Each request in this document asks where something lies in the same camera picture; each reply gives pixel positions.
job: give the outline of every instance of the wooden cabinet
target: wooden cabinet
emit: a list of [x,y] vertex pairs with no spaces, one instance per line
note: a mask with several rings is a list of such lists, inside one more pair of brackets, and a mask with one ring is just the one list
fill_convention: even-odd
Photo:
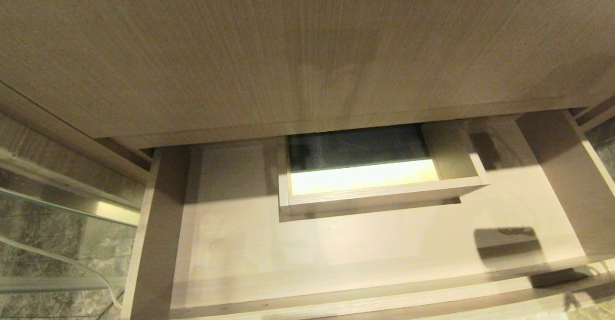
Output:
[[[608,295],[613,180],[567,111],[430,125],[460,132],[489,185],[458,203],[283,221],[279,139],[157,149],[123,318],[493,319]],[[587,264],[603,273],[527,278]]]

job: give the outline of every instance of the cable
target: cable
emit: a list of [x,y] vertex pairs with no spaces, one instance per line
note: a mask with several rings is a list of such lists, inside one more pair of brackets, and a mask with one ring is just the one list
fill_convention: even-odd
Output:
[[64,261],[66,263],[70,263],[71,265],[75,265],[77,267],[81,267],[81,268],[85,268],[86,270],[92,272],[93,274],[96,274],[97,277],[99,277],[100,279],[103,280],[103,282],[105,283],[105,285],[107,285],[107,289],[109,289],[109,293],[111,294],[111,298],[113,300],[113,304],[115,305],[115,307],[117,309],[122,309],[122,306],[119,304],[119,302],[117,301],[117,297],[115,296],[115,292],[113,291],[113,287],[111,286],[111,283],[105,278],[105,276],[103,276],[102,274],[100,274],[98,271],[83,265],[82,263],[79,263],[78,261],[75,261],[74,259],[70,259],[67,257],[64,257],[62,255],[59,254],[55,254],[55,253],[50,253],[48,251],[39,249],[39,248],[35,248],[35,247],[31,247],[28,246],[26,244],[23,243],[19,243],[17,241],[13,241],[12,239],[9,239],[8,237],[1,235],[0,234],[0,242],[8,244],[9,246],[13,246],[15,248],[19,248],[19,249],[23,249],[23,250],[28,250],[28,252],[32,252],[32,253],[36,253],[36,254],[40,254],[43,255],[45,257],[48,258],[54,258],[54,259],[59,259],[59,261]]

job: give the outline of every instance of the wooden board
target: wooden board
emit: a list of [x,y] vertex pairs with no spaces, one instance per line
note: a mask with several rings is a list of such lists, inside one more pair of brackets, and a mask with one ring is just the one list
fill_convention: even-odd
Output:
[[123,320],[169,318],[189,165],[186,148],[156,149],[132,247]]
[[[53,142],[72,149],[112,171],[135,180],[141,185],[147,182],[148,173],[145,169],[119,156],[114,151],[83,134],[83,132],[53,116],[42,107],[18,94],[13,88],[6,86],[2,81],[0,81],[0,116],[3,117],[2,120],[14,119]],[[8,136],[8,138],[18,140],[17,136]]]
[[600,103],[576,120],[581,132],[588,132],[615,117],[615,97]]
[[[319,191],[296,194],[296,178],[288,169],[288,146],[279,138],[278,182],[280,189],[280,211],[293,217],[307,215],[321,217],[325,212],[365,213],[369,209],[380,211],[384,208],[416,208],[442,204],[441,201],[455,200],[475,189],[487,185],[485,169],[475,154],[462,121],[425,123],[421,126],[425,142],[432,158],[432,173],[436,180],[421,180],[415,183],[370,185],[365,188]],[[346,180],[329,180],[329,182]]]
[[0,166],[73,193],[110,200],[131,208],[141,206],[145,191],[140,182],[94,162],[1,113]]
[[[454,278],[584,256],[514,119],[477,127],[500,139],[495,145],[505,163],[486,171],[491,184],[462,196],[461,204],[291,222],[280,222],[278,213],[275,139],[204,147],[198,202],[185,206],[182,217],[172,308]],[[496,267],[481,259],[479,230],[517,227],[532,228],[540,242],[530,259]],[[507,237],[492,246],[505,246]]]
[[615,256],[615,183],[567,111],[518,120],[588,256]]
[[0,78],[88,136],[132,136],[117,140],[132,147],[589,106],[613,94],[593,84],[615,60],[615,0],[0,7]]
[[537,312],[562,312],[573,303],[587,307],[611,296],[613,276],[609,271],[615,261],[593,263],[575,269],[575,273],[592,276],[580,282],[563,283],[532,289],[525,277],[498,281],[492,276],[459,278],[418,285],[387,287],[318,294],[294,298],[246,302],[221,306],[174,309],[174,319],[242,320],[256,318],[313,319],[333,316],[343,319],[380,319],[391,315],[402,319],[444,316],[444,318],[484,319],[501,314],[534,315]]

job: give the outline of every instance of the light wood panel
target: light wood panel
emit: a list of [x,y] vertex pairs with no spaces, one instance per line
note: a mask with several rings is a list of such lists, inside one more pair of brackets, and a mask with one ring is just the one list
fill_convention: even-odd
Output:
[[[604,92],[609,92],[609,90],[615,88],[615,67],[611,66],[611,68],[593,84],[593,87]],[[614,105],[615,98],[611,97],[581,112],[578,117],[575,117],[578,125],[581,127],[581,131],[586,132],[591,130],[607,119],[615,116],[615,110],[613,109]]]
[[473,160],[475,153],[467,138],[462,121],[424,123],[421,131],[438,176],[442,180],[481,176],[485,169],[480,160]]
[[371,114],[345,118],[319,119],[312,121],[266,123],[256,125],[240,125],[234,127],[186,130],[161,134],[145,134],[119,136],[117,141],[135,148],[158,146],[190,145],[194,143],[209,143],[238,139],[256,139],[268,136],[303,134],[344,129],[358,129],[379,125],[395,125],[404,123],[419,123],[442,121],[456,118],[472,118],[514,114],[567,108],[573,106],[596,105],[611,95],[601,94],[586,96],[569,95],[566,97],[508,101],[506,103],[489,103],[481,105],[452,106],[446,108],[431,108],[424,110],[408,110],[402,112],[387,112],[386,114]]
[[537,112],[518,124],[586,254],[615,254],[615,183],[572,116]]
[[0,165],[68,191],[139,208],[145,188],[0,113]]
[[[584,256],[514,119],[489,120],[485,129],[505,142],[496,147],[507,163],[487,171],[491,184],[462,196],[461,204],[282,223],[272,189],[277,154],[268,152],[275,151],[275,139],[205,148],[198,202],[184,207],[172,308],[454,278]],[[495,268],[480,257],[476,232],[515,227],[532,228],[540,248]],[[501,234],[499,245],[508,237]]]
[[27,125],[51,140],[144,185],[147,171],[53,116],[0,81],[0,114]]
[[0,79],[91,137],[139,136],[133,147],[578,107],[613,94],[593,84],[615,60],[615,0],[0,7]]
[[[305,305],[299,303],[298,298],[291,297],[266,300],[267,307],[261,301],[175,309],[172,311],[172,318],[239,320],[279,317],[298,320],[320,319],[324,314],[329,316],[325,316],[323,319],[330,319],[332,314],[339,314],[335,318],[388,319],[389,316],[387,315],[398,314],[400,316],[405,315],[409,319],[448,314],[446,317],[453,319],[460,317],[481,319],[484,318],[485,314],[493,316],[502,311],[508,318],[513,314],[555,313],[562,312],[570,307],[571,305],[567,302],[572,300],[575,301],[576,307],[587,307],[609,298],[611,293],[608,290],[615,280],[609,275],[613,265],[613,261],[610,260],[578,268],[576,271],[578,274],[595,276],[595,278],[580,283],[551,286],[538,292],[532,290],[529,280],[525,277],[503,281],[485,278],[480,281],[481,278],[478,276],[471,276],[457,280],[421,283],[420,287],[418,285],[391,285],[373,289],[302,296],[301,298],[305,298],[303,300]],[[591,290],[591,298],[584,295],[587,290]],[[568,297],[566,302],[556,304],[555,300],[562,300],[565,296]],[[505,306],[506,303],[515,303],[516,309],[510,312],[507,309],[509,307]]]
[[122,158],[125,158],[126,160],[130,161],[132,164],[141,167],[141,169],[145,171],[149,171],[152,157],[141,152],[139,149],[124,147],[123,145],[117,143],[117,141],[115,141],[114,139],[108,137],[98,138],[95,141],[103,145],[104,147],[107,147]]
[[121,319],[167,320],[190,154],[159,148],[141,207],[132,247]]
[[281,211],[291,215],[316,215],[323,212],[378,210],[395,205],[406,208],[425,206],[422,202],[440,204],[438,200],[459,197],[481,188],[478,177],[458,178],[419,184],[382,186],[330,193],[294,195],[288,200],[288,210],[280,204]]
[[288,141],[285,136],[277,138],[277,188],[280,211],[292,215],[289,199],[292,195],[292,178],[290,177],[290,160],[288,158]]

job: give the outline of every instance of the drawer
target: drawer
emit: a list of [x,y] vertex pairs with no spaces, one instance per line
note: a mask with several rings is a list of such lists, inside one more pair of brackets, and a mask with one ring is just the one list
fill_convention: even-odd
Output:
[[606,273],[528,278],[615,257],[615,185],[569,113],[451,124],[488,184],[301,220],[280,208],[279,138],[156,149],[122,318],[509,318],[607,297]]
[[[279,138],[278,185],[283,220],[437,206],[459,202],[460,196],[488,184],[485,169],[466,134],[464,121],[424,123],[420,129],[428,150],[427,159],[311,172],[292,171],[288,156],[288,139]],[[338,185],[348,183],[347,179],[356,177],[357,173],[361,174],[361,178],[366,178],[363,174],[367,174],[367,178],[376,178],[376,180],[386,180],[386,173],[389,173],[394,176],[388,183],[393,184],[371,180],[371,182],[363,181],[367,184],[363,187],[347,186],[336,191],[304,193],[305,188],[336,188]],[[407,178],[414,178],[414,182],[404,183],[408,182]],[[296,186],[298,181],[308,183],[309,186],[298,187]],[[384,185],[370,186],[373,183],[384,183]],[[295,194],[294,190],[297,188],[301,188],[303,192]]]

